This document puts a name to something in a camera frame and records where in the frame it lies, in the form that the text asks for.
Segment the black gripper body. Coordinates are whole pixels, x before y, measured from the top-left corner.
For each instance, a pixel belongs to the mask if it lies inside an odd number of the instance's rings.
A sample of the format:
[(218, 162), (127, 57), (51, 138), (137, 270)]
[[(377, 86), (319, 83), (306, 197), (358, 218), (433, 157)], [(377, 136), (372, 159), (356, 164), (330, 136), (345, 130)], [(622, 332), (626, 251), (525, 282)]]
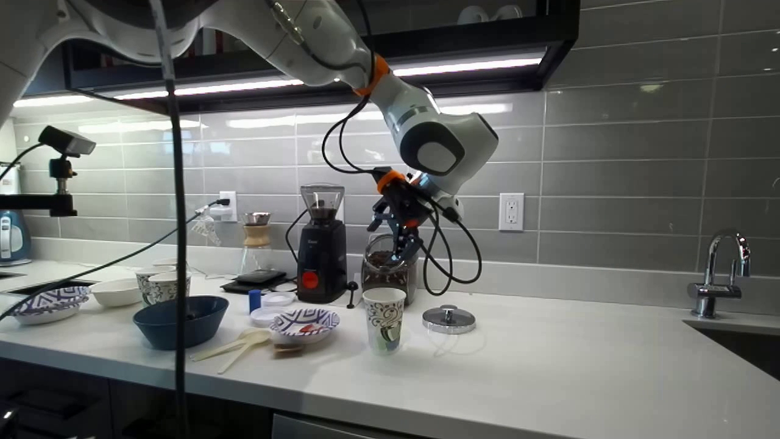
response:
[(428, 218), (428, 208), (422, 202), (417, 187), (384, 187), (372, 204), (372, 219), (369, 224), (376, 231), (387, 224), (395, 238), (410, 242), (420, 236), (420, 226)]

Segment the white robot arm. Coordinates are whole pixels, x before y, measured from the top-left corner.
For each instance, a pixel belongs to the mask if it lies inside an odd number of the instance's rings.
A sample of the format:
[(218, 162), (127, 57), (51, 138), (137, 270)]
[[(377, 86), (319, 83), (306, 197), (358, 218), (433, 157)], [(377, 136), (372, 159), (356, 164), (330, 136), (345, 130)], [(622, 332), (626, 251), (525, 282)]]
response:
[(448, 210), (488, 164), (497, 132), (478, 115), (441, 112), (431, 92), (403, 81), (335, 0), (0, 0), (0, 123), (53, 48), (93, 41), (141, 64), (170, 64), (200, 29), (233, 36), (304, 86), (349, 86), (372, 102), (397, 151), (417, 170), (408, 187)]

